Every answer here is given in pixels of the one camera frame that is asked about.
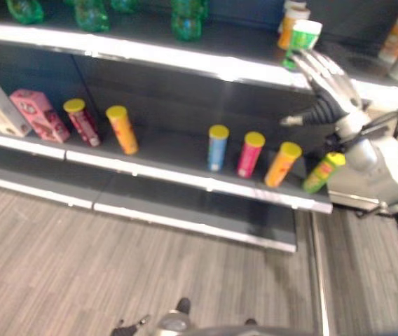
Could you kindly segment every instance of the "pink box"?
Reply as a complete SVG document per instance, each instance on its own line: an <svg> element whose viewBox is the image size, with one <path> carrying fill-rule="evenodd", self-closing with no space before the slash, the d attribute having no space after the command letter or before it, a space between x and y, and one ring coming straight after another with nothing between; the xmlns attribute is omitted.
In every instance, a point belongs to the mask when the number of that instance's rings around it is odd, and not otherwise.
<svg viewBox="0 0 398 336"><path fill-rule="evenodd" d="M68 129L43 92L20 89L10 98L43 140L62 143L69 138Z"/></svg>

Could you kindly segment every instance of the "dark wall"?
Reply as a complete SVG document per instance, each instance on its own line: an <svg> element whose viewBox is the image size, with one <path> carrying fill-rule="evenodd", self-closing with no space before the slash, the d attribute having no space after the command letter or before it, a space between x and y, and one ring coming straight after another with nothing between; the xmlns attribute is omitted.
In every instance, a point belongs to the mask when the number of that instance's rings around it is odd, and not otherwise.
<svg viewBox="0 0 398 336"><path fill-rule="evenodd" d="M123 104L136 125L206 136L210 125L223 123L234 140L256 130L271 148L290 140L308 150L331 130L278 125L312 104L309 94L16 46L0 45L0 85L8 94L18 88L45 92L66 121L63 102L82 97L100 120L108 107Z"/></svg>
<svg viewBox="0 0 398 336"><path fill-rule="evenodd" d="M140 0L143 7L169 10L170 0ZM212 19L276 29L283 0L210 0ZM311 20L328 39L379 46L398 16L398 0L308 0Z"/></svg>

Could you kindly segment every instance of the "red chip can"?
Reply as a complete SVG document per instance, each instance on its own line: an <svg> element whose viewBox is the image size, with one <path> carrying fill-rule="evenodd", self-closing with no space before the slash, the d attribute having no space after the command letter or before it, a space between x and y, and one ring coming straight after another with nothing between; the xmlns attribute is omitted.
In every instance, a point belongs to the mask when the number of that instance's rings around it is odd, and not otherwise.
<svg viewBox="0 0 398 336"><path fill-rule="evenodd" d="M68 113L71 122L84 142L92 147L101 144L95 121L85 109L85 102L82 99L76 98L66 101L64 110Z"/></svg>
<svg viewBox="0 0 398 336"><path fill-rule="evenodd" d="M244 137L244 146L238 163L238 175L248 179L254 172L256 161L266 140L261 133L249 132Z"/></svg>

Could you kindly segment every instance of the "shelf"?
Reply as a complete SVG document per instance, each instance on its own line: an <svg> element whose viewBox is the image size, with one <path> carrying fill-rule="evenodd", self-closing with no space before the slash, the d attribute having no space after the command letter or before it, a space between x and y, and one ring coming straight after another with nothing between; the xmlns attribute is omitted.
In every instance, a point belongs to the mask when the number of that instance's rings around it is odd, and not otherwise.
<svg viewBox="0 0 398 336"><path fill-rule="evenodd" d="M42 155L56 160L65 159L65 149L61 145L42 141L33 132L28 134L26 138L0 134L0 147Z"/></svg>
<svg viewBox="0 0 398 336"><path fill-rule="evenodd" d="M48 143L35 136L12 139L9 136L0 135L0 146L46 157L51 157L49 153L52 152L52 146L54 146L64 151L63 155L56 158L62 157L69 162L133 176L140 175L180 183L209 192L247 197L293 209L306 209L326 214L331 213L333 209L326 188L312 195L301 189L301 182L306 177L307 171L303 158L294 165L282 185L272 189L263 183L264 174L275 155L275 152L267 148L261 152L254 175L245 179L238 177L235 173L241 143L229 141L225 165L221 172L213 173L207 170L208 138L206 136L137 129L140 150L136 155L126 156L111 129L105 128L108 131L103 132L103 142L96 148L85 145L77 134L72 134L63 145Z"/></svg>
<svg viewBox="0 0 398 336"><path fill-rule="evenodd" d="M270 249L296 251L291 209L147 178L115 176L94 210Z"/></svg>
<svg viewBox="0 0 398 336"><path fill-rule="evenodd" d="M43 24L23 26L0 6L0 43L123 62L138 62L193 72L224 81L255 83L292 90L309 90L300 73L280 66L284 52L275 46L275 33L265 29L209 22L195 43L176 41L167 13L119 15L109 11L111 31L87 34L77 28L72 10L62 1L42 1ZM328 53L355 78L364 99L398 107L398 82L387 77L387 64L321 38L317 49Z"/></svg>
<svg viewBox="0 0 398 336"><path fill-rule="evenodd" d="M296 250L291 209L0 148L0 187L257 246Z"/></svg>
<svg viewBox="0 0 398 336"><path fill-rule="evenodd" d="M91 209L111 178L108 171L23 154L0 148L0 187Z"/></svg>

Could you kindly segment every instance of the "yellow lid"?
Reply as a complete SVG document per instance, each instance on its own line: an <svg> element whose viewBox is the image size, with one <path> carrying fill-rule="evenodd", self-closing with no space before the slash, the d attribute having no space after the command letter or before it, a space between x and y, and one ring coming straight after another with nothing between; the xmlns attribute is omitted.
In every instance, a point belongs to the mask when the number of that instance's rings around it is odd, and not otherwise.
<svg viewBox="0 0 398 336"><path fill-rule="evenodd" d="M114 105L107 109L106 116L108 119L122 118L128 114L128 110L121 105Z"/></svg>
<svg viewBox="0 0 398 336"><path fill-rule="evenodd" d="M224 125L213 125L210 127L208 131L208 135L210 135L212 138L218 138L218 139L228 138L229 134L230 132L228 128L225 127Z"/></svg>
<svg viewBox="0 0 398 336"><path fill-rule="evenodd" d="M82 99L75 98L67 100L64 104L64 110L67 113L79 112L85 107L85 102Z"/></svg>
<svg viewBox="0 0 398 336"><path fill-rule="evenodd" d="M327 154L327 159L335 166L345 165L345 155L337 152L330 152Z"/></svg>
<svg viewBox="0 0 398 336"><path fill-rule="evenodd" d="M302 155L302 148L297 143L286 141L280 146L280 152L296 159Z"/></svg>
<svg viewBox="0 0 398 336"><path fill-rule="evenodd" d="M244 142L252 147L263 147L266 140L264 139L262 133L249 132L246 133L246 136L244 137Z"/></svg>

